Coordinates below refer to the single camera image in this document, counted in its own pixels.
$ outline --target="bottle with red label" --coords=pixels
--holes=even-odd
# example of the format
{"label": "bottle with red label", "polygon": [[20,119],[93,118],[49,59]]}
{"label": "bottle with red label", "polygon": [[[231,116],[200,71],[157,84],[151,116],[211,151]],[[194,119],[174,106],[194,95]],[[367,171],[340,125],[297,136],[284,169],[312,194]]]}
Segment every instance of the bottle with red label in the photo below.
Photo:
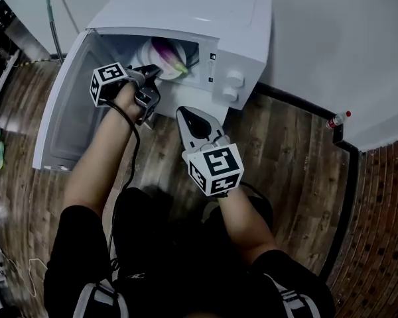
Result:
{"label": "bottle with red label", "polygon": [[328,129],[334,129],[335,127],[343,124],[348,117],[351,117],[351,112],[349,111],[346,111],[345,113],[338,113],[327,121],[326,127]]}

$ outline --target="person's right arm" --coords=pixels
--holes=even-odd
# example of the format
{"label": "person's right arm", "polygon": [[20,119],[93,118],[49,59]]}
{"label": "person's right arm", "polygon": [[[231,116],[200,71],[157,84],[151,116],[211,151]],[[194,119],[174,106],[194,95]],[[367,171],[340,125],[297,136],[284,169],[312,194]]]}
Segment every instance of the person's right arm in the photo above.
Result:
{"label": "person's right arm", "polygon": [[218,202],[228,235],[249,265],[264,252],[277,250],[270,228],[240,187]]}

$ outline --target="black baseboard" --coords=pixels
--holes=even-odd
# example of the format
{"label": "black baseboard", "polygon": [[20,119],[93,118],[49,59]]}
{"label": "black baseboard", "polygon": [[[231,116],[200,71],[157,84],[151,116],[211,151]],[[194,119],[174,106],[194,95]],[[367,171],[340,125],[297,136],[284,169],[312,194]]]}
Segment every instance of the black baseboard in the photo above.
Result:
{"label": "black baseboard", "polygon": [[[317,106],[307,100],[297,97],[296,95],[287,93],[275,87],[265,85],[264,83],[258,83],[253,91],[258,94],[263,94],[276,100],[283,101],[324,119],[331,119],[335,116],[335,113],[324,109],[323,107]],[[348,230],[348,223],[350,222],[357,188],[358,159],[360,157],[360,151],[354,145],[344,141],[343,125],[340,125],[333,130],[333,144],[350,153],[350,163],[348,165],[348,178],[346,180],[344,203],[342,205],[338,227],[336,228],[332,246],[330,247],[326,261],[318,275],[318,277],[325,282],[333,269],[334,263],[339,255],[340,247],[344,241],[346,231]]]}

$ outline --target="gray cable on wall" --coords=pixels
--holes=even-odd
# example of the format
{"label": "gray cable on wall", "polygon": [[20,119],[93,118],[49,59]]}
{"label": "gray cable on wall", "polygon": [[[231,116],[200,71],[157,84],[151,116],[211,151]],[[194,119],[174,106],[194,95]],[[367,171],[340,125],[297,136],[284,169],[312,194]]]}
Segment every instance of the gray cable on wall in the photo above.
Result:
{"label": "gray cable on wall", "polygon": [[54,45],[56,47],[56,52],[58,53],[60,63],[63,64],[64,59],[63,59],[62,51],[61,51],[60,45],[59,45],[58,34],[56,33],[56,25],[54,24],[52,4],[51,4],[50,0],[46,0],[46,5],[47,5],[48,22],[50,24],[50,30],[52,31],[52,36],[53,36]]}

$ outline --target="white microwave oven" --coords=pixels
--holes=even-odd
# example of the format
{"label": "white microwave oven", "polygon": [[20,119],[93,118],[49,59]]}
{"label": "white microwave oven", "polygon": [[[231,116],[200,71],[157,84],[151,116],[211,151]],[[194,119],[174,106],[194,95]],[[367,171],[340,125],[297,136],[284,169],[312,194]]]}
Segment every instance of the white microwave oven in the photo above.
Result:
{"label": "white microwave oven", "polygon": [[243,108],[267,64],[271,17],[271,0],[111,0],[78,35],[56,77],[33,167],[75,166],[107,111],[90,97],[93,70],[140,66],[139,48],[152,36],[177,41],[192,61],[188,75],[157,81],[156,112],[175,117],[179,106],[191,106],[222,124],[228,107]]}

